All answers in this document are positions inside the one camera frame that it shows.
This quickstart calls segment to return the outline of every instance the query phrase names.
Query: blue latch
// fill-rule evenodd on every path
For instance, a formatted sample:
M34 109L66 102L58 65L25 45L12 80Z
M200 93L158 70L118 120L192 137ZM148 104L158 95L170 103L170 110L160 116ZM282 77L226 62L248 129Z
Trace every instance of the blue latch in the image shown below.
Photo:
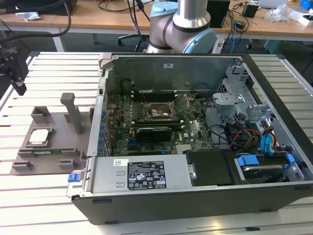
M67 181L69 183L79 182L80 181L80 173L70 173L68 175Z
M289 154L287 154L287 159L288 159L289 163L293 163L293 162L295 162L293 155L292 155L292 154L290 154L290 153L289 153Z
M238 162L240 166L244 165L258 165L259 161L255 155L241 155L238 158Z

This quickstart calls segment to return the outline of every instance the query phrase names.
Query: table leg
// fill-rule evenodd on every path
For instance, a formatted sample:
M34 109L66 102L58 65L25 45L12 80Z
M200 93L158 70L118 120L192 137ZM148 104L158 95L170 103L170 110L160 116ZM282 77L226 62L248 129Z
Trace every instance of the table leg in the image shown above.
M66 51L63 39L61 37L55 37L55 38L53 38L53 41L55 44L55 48L57 49L57 52L65 52Z
M52 28L50 30L50 33L60 33L62 32L62 29L60 28ZM54 44L55 44L55 48L57 49L57 52L65 52L65 44L64 44L64 40L62 37L55 37L53 38Z
M225 36L219 35L215 41L215 44L213 46L212 54L220 54L225 42Z
M93 33L92 34L92 38L93 38L93 43L98 44L98 34L97 33Z

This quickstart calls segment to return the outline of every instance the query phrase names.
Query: sticker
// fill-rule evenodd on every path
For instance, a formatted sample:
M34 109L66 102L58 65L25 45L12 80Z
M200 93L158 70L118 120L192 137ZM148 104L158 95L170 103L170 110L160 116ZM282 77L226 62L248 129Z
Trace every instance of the sticker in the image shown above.
M174 64L164 64L163 68L164 69L172 69L172 68L174 68Z
M114 159L113 166L127 166L128 159Z
M51 154L51 152L49 152L49 151L43 151L43 152L32 152L32 154L34 154L34 155L41 155L41 154Z
M129 190L166 188L164 161L128 163L127 185Z

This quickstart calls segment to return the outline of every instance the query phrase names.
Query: white plastic bag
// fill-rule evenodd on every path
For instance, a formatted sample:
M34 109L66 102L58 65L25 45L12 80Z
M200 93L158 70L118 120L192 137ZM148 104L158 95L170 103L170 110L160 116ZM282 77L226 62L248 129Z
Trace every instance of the white plastic bag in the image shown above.
M28 22L29 20L37 20L41 19L38 12L22 12L22 13L16 13L15 14L19 19Z
M287 18L287 16L292 11L293 9L289 8L287 4L281 4L276 9L269 10L266 16L271 22L275 22L275 21L289 22L289 19Z

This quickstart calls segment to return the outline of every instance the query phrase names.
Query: motherboard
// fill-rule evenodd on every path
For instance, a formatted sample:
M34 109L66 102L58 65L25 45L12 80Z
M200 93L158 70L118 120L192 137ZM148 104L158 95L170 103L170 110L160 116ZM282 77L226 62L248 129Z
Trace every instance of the motherboard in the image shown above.
M109 94L103 111L102 125L106 126L111 156L182 154L213 147L202 118L203 99L193 94L175 94L173 100Z

